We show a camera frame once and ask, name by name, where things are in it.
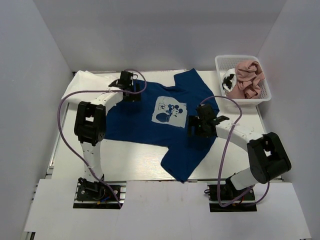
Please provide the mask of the blue t shirt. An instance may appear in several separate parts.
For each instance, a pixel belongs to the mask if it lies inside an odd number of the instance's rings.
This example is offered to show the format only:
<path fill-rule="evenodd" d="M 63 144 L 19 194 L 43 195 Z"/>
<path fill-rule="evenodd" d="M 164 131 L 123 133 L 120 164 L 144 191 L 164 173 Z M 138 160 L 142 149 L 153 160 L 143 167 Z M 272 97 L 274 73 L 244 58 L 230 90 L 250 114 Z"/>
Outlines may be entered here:
<path fill-rule="evenodd" d="M 197 115 L 205 100 L 215 114 L 219 107 L 213 92 L 195 69 L 174 75 L 174 86 L 145 83 L 141 100 L 121 101 L 106 115 L 105 139 L 167 147 L 160 165 L 179 182 L 186 182 L 205 158 L 216 137 L 188 135 L 188 117 Z"/>

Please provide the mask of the white t shirt stack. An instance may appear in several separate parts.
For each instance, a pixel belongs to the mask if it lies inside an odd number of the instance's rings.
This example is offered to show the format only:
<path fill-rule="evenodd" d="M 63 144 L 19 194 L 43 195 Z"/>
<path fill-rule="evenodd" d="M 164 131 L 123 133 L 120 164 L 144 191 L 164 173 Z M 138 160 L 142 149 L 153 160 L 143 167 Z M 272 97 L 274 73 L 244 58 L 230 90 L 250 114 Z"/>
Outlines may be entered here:
<path fill-rule="evenodd" d="M 78 71 L 68 85 L 62 98 L 78 91 L 105 91 L 117 79 L 116 76 L 100 76 L 89 71 Z M 81 101 L 90 102 L 102 95 L 102 92 L 85 92 L 74 94 L 66 99 L 68 103 L 79 104 Z"/>

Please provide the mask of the white black printed t shirt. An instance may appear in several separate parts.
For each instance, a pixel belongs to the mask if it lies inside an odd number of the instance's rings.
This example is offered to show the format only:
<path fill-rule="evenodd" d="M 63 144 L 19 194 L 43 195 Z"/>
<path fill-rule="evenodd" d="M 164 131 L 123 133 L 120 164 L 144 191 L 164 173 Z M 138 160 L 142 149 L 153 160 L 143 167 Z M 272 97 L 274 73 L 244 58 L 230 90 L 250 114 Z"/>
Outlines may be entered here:
<path fill-rule="evenodd" d="M 229 98 L 236 99 L 238 94 L 237 75 L 234 68 L 226 71 L 222 79 L 222 89 Z"/>

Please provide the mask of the pink t shirt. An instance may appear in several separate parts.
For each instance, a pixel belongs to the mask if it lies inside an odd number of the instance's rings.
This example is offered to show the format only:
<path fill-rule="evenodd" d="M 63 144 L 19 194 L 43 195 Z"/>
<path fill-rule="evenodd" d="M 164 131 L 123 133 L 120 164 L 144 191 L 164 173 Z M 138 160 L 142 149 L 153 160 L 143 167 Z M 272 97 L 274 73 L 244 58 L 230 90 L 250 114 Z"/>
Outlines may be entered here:
<path fill-rule="evenodd" d="M 231 99 L 258 99 L 261 95 L 259 83 L 265 75 L 258 61 L 245 60 L 235 66 L 237 78 L 233 89 L 227 94 Z"/>

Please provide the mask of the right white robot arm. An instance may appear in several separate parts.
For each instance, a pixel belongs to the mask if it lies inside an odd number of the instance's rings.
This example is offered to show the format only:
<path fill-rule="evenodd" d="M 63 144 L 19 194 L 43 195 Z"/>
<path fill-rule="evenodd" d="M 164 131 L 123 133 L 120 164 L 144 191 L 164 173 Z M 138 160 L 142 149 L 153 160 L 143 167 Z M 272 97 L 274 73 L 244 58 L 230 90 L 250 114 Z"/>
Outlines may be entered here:
<path fill-rule="evenodd" d="M 197 115 L 188 117 L 188 135 L 202 138 L 222 138 L 229 140 L 248 154 L 249 167 L 235 173 L 226 180 L 226 195 L 236 200 L 244 189 L 267 182 L 290 171 L 292 164 L 286 150 L 274 132 L 256 133 L 232 123 L 224 116 L 216 116 L 209 104 L 196 108 Z"/>

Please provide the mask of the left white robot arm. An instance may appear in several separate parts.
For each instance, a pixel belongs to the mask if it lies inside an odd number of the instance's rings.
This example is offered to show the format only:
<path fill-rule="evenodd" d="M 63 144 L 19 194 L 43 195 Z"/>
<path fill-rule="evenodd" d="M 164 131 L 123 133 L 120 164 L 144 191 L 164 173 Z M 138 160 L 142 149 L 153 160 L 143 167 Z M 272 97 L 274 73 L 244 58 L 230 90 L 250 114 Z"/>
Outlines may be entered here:
<path fill-rule="evenodd" d="M 89 186 L 88 193 L 96 200 L 103 198 L 106 193 L 106 187 L 102 184 L 104 173 L 101 166 L 101 142 L 107 130 L 106 116 L 121 101 L 141 100 L 137 77 L 137 74 L 123 70 L 120 77 L 108 85 L 106 93 L 78 104 L 74 133 L 80 142 L 84 159 L 81 184 Z"/>

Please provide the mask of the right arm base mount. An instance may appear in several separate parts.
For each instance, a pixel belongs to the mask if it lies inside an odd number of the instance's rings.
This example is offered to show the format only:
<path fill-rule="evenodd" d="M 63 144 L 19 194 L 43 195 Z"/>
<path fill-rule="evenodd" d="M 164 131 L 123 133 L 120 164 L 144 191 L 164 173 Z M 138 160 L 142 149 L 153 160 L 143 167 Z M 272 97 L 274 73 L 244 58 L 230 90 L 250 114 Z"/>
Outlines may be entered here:
<path fill-rule="evenodd" d="M 256 197 L 254 191 L 251 189 L 249 193 L 242 196 L 239 200 L 231 205 L 221 207 L 218 203 L 218 192 L 216 184 L 209 184 L 204 194 L 209 199 L 209 211 L 211 213 L 243 213 L 243 212 L 256 212 L 255 205 Z M 226 184 L 220 185 L 220 199 L 223 204 L 230 202 L 235 197 L 238 197 L 244 190 L 231 190 Z"/>

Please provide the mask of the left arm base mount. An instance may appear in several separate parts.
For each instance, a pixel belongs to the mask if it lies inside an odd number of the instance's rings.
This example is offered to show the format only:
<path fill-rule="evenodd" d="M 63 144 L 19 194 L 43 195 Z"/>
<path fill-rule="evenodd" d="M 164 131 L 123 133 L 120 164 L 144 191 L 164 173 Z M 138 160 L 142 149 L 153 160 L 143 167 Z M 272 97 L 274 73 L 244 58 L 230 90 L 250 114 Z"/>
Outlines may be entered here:
<path fill-rule="evenodd" d="M 117 196 L 120 205 L 122 206 L 125 201 L 126 184 L 111 184 L 111 190 L 106 186 L 99 186 L 97 191 L 85 188 L 79 182 L 75 192 L 73 201 L 74 209 L 96 209 L 96 210 L 119 210 L 121 207 L 115 199 L 114 194 Z"/>

